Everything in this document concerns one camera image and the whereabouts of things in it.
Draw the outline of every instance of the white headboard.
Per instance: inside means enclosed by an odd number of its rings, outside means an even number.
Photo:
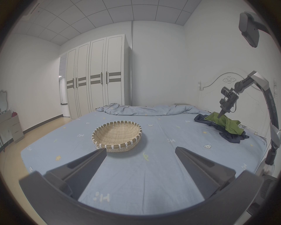
[[[198,107],[209,112],[220,112],[220,99],[224,98],[221,89],[234,88],[234,84],[247,77],[247,73],[240,69],[232,68],[221,71],[207,82],[198,82],[199,98]],[[274,80],[274,100],[277,103],[277,84]],[[252,85],[239,95],[237,109],[234,113],[226,113],[227,117],[239,120],[241,127],[248,127],[255,134],[265,137],[270,124],[269,113],[262,91]]]

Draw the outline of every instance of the black cable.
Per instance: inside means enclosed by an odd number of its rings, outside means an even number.
[[[235,110],[234,110],[234,112],[236,111],[236,102],[235,102]],[[233,113],[233,112],[232,112]]]

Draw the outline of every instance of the wooden floor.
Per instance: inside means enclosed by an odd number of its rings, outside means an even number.
[[[46,225],[46,223],[32,208],[19,185],[19,179],[28,175],[28,171],[21,158],[21,151],[36,140],[70,121],[70,118],[60,117],[48,122],[26,133],[24,139],[20,140],[18,143],[12,142],[5,148],[5,152],[0,152],[0,172],[4,181],[20,206],[39,225]]]

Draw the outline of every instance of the wardrobe door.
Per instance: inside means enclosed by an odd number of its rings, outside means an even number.
[[[106,103],[122,104],[121,98],[121,50],[122,36],[108,37],[106,39]]]
[[[80,116],[90,112],[87,95],[89,48],[90,43],[84,44],[78,48],[77,54],[75,85]]]
[[[76,49],[70,51],[67,55],[66,64],[66,86],[67,86],[67,101],[72,119],[78,118],[78,110],[76,107],[76,94],[75,94],[75,53]]]
[[[106,39],[91,42],[89,58],[89,83],[91,110],[106,105],[104,86],[104,55]]]

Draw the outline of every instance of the bed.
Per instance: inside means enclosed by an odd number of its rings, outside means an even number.
[[[130,151],[108,152],[78,201],[101,210],[129,215],[162,214],[193,206],[204,198],[176,156],[177,146],[234,169],[236,177],[243,170],[254,173],[267,151],[266,139],[259,135],[266,137],[269,122],[263,97],[257,97],[261,92],[254,86],[251,87],[253,90],[243,93],[247,97],[237,105],[252,102],[253,106],[258,106],[261,111],[256,113],[260,117],[258,123],[247,120],[249,115],[239,112],[239,108],[232,115],[232,118],[243,121],[241,126],[249,139],[240,144],[230,143],[219,135],[218,130],[194,121],[199,113],[218,111],[219,105],[208,105],[208,98],[213,96],[219,102],[222,95],[217,96],[218,90],[223,86],[230,88],[234,81],[243,77],[246,76],[236,70],[219,74],[210,84],[199,82],[196,107],[130,107],[128,113],[124,106],[112,104],[104,110],[107,113],[91,112],[25,148],[21,152],[23,162],[29,172],[37,170],[45,174],[94,151],[96,147],[91,135],[98,126],[110,121],[133,121],[142,127],[141,141]]]

